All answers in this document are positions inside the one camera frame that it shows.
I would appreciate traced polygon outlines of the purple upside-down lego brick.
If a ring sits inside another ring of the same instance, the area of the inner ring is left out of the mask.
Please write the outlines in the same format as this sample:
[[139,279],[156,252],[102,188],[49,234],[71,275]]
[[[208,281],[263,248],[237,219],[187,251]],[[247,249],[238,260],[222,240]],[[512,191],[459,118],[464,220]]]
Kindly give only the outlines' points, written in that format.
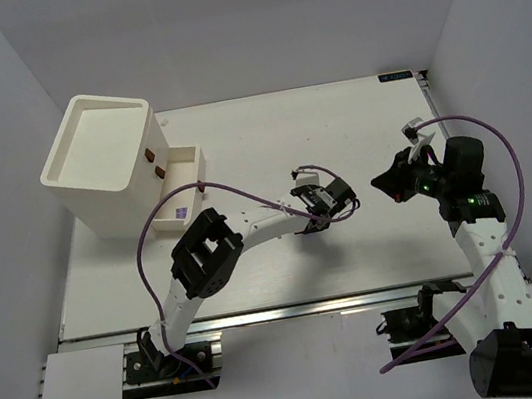
[[187,217],[187,211],[188,209],[186,207],[183,208],[177,208],[175,212],[175,216],[178,219],[184,219]]

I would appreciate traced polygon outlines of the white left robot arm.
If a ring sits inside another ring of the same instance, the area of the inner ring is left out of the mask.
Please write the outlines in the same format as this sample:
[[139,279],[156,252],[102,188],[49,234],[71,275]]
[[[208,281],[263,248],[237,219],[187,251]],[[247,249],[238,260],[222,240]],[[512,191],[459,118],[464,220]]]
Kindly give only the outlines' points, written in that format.
[[171,252],[170,286],[159,318],[138,341],[145,361],[159,377],[177,374],[185,363],[182,349],[202,302],[229,282],[239,258],[269,240],[288,234],[326,230],[345,208],[355,210],[357,195],[343,179],[326,187],[303,184],[275,205],[260,204],[235,214],[203,210]]

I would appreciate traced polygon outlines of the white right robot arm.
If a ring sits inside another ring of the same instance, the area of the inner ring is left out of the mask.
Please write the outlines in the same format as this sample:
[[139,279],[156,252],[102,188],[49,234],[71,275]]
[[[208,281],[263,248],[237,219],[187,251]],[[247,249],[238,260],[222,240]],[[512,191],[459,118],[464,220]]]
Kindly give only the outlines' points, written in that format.
[[515,253],[504,246],[502,204],[483,185],[483,143],[459,136],[445,144],[442,160],[429,145],[403,149],[371,185],[398,203],[419,194],[438,202],[439,215],[477,278],[478,298],[462,302],[466,292],[448,283],[422,289],[421,304],[469,353],[478,395],[531,398],[532,297]]

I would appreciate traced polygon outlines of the blue label sticker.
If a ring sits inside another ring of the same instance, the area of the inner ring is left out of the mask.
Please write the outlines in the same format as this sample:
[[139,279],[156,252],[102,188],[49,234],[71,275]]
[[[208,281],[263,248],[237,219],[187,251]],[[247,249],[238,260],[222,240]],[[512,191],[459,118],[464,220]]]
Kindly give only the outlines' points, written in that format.
[[410,78],[413,78],[413,73],[412,71],[396,71],[396,72],[390,72],[390,73],[384,73],[384,74],[379,74],[377,79],[381,82],[381,83],[385,83],[385,82],[391,82],[391,81],[397,81],[397,80],[404,80],[404,79],[410,79]]

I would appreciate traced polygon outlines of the white drawer cabinet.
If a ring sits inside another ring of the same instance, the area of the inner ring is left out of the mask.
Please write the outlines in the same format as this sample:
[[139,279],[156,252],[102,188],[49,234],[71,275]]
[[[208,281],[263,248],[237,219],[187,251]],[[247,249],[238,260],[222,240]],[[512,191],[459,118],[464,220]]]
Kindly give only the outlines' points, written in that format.
[[135,239],[163,189],[155,167],[166,172],[169,160],[153,109],[140,98],[85,94],[63,116],[40,182],[97,237]]

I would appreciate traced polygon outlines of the aluminium table edge rail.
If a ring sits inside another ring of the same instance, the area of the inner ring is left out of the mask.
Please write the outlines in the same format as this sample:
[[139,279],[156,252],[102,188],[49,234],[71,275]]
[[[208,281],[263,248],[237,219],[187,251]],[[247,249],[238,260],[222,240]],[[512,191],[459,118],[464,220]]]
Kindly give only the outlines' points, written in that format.
[[[375,291],[363,294],[346,296],[344,298],[320,300],[300,305],[274,308],[256,312],[218,317],[195,321],[188,327],[188,335],[219,332],[225,329],[238,328],[258,323],[295,318],[314,314],[333,313],[351,309],[383,305],[402,299],[414,298],[422,287],[422,283],[413,286],[401,286],[394,289]],[[79,340],[66,340],[60,342],[58,353],[67,353],[92,348],[99,348],[118,344],[135,343],[136,332],[129,331],[123,334],[110,334],[103,337],[91,337]]]

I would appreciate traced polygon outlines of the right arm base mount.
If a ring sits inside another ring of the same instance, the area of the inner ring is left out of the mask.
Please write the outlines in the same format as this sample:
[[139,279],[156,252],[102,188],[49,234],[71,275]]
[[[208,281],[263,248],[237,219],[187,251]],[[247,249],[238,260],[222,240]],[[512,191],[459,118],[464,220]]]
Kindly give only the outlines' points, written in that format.
[[[383,321],[376,327],[375,333],[387,335],[392,358],[398,358],[407,351],[418,339],[424,336],[436,320],[433,317],[433,300],[441,294],[451,293],[459,298],[465,294],[465,286],[455,281],[426,282],[417,292],[417,303],[408,308],[383,312]],[[419,348],[417,353],[406,360],[406,363],[426,361],[463,355],[465,350],[454,341],[454,336],[443,327],[430,341]]]

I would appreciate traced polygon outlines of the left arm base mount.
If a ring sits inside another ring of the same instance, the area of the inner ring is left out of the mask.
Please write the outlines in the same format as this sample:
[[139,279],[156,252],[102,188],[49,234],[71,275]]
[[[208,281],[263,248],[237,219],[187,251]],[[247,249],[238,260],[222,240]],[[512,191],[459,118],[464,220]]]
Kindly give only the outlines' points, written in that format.
[[216,389],[221,355],[215,343],[188,343],[165,356],[155,348],[148,328],[137,331],[135,349],[123,357],[122,399],[154,399]]

